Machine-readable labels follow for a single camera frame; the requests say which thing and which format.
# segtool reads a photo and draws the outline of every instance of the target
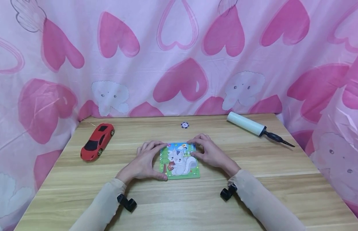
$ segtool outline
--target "beige sleeve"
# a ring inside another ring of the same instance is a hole
[[[126,185],[118,179],[106,183],[70,231],[104,231],[119,206],[117,197],[125,192]]]
[[[305,231],[305,226],[250,172],[239,170],[229,179],[253,215],[267,231]]]

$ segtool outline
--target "green tree illustration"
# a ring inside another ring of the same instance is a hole
[[[163,163],[163,173],[167,173],[167,165],[170,163],[169,161],[169,148],[165,147],[162,150],[162,155],[160,156],[160,162]]]

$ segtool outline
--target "white cartoon cat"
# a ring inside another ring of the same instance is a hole
[[[184,157],[184,153],[176,149],[170,151],[168,159],[175,163],[172,165],[174,168],[171,171],[172,175],[186,175],[191,168],[197,166],[197,160],[193,156]]]

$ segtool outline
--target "toy car windshield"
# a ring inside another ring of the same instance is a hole
[[[91,141],[89,140],[86,145],[84,146],[84,148],[87,150],[87,151],[94,151],[96,150],[98,147],[98,141]]]

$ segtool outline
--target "black wrist strap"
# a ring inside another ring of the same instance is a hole
[[[123,205],[129,212],[133,212],[133,210],[137,207],[137,203],[133,198],[128,200],[122,193],[117,197],[117,202]]]
[[[225,201],[228,201],[234,193],[237,192],[237,187],[235,184],[228,185],[228,189],[223,189],[220,193],[220,197]]]

